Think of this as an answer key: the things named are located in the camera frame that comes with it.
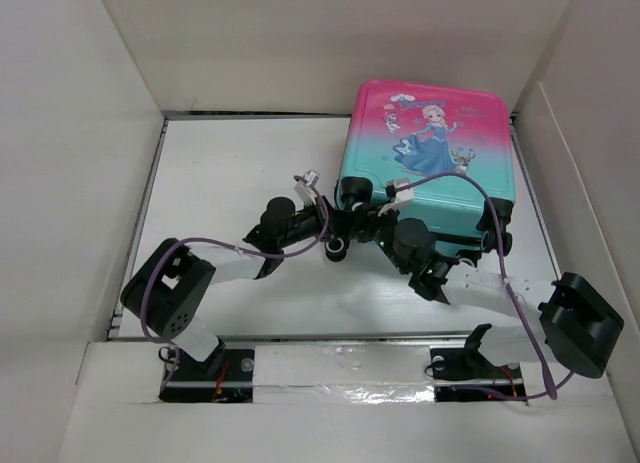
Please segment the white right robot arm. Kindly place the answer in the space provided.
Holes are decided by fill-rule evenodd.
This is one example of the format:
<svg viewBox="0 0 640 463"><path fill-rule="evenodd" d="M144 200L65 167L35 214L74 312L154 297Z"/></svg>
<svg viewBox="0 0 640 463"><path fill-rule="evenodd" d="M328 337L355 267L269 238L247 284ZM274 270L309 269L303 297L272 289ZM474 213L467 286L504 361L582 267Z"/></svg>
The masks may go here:
<svg viewBox="0 0 640 463"><path fill-rule="evenodd" d="M478 324L466 341L467 356L493 366L548 359L582 377L603 376L624 321L581 275L531 281L477 269L440 254L422 221L394 211L368 217L358 237L375 242L423 299L511 318L504 326Z"/></svg>

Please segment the metal base rail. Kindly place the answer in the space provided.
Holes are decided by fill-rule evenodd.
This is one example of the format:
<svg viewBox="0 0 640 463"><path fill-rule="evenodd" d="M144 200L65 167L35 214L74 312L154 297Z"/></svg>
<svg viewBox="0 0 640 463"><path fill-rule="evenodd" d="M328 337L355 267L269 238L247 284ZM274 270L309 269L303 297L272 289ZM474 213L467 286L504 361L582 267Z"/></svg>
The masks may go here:
<svg viewBox="0 0 640 463"><path fill-rule="evenodd" d="M268 344L254 351L249 391L255 404L408 404L433 403L452 391L479 393L496 384L507 395L523 395L523 380L513 369L494 370L485 379L449 382L428 375L425 345ZM96 343L89 347L78 392L93 401L153 403L169 370L155 345L142 342Z"/></svg>

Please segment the pink and teal suitcase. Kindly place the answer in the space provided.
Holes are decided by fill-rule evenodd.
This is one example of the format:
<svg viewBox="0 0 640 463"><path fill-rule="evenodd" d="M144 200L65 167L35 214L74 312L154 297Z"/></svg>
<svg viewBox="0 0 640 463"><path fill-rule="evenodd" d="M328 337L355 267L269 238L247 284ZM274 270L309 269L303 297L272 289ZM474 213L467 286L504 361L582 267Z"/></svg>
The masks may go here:
<svg viewBox="0 0 640 463"><path fill-rule="evenodd" d="M516 202L509 113L497 95L395 80L358 90L334 205L383 204L388 182L415 183L403 218L422 220L440 253L476 260L496 249Z"/></svg>

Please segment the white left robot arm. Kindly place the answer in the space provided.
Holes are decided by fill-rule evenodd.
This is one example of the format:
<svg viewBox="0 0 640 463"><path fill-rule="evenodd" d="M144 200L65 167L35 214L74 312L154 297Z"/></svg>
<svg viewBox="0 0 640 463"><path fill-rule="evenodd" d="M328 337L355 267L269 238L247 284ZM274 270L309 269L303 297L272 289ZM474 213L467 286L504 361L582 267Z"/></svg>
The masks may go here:
<svg viewBox="0 0 640 463"><path fill-rule="evenodd" d="M241 245L198 237L164 240L125 284L120 301L150 339L174 345L176 362L191 360L211 376L222 366L226 346L196 316L210 286L266 278L295 257L290 248L298 243L306 249L322 244L328 258L340 261L376 213L363 202L341 210L317 196L298 208L275 197Z"/></svg>

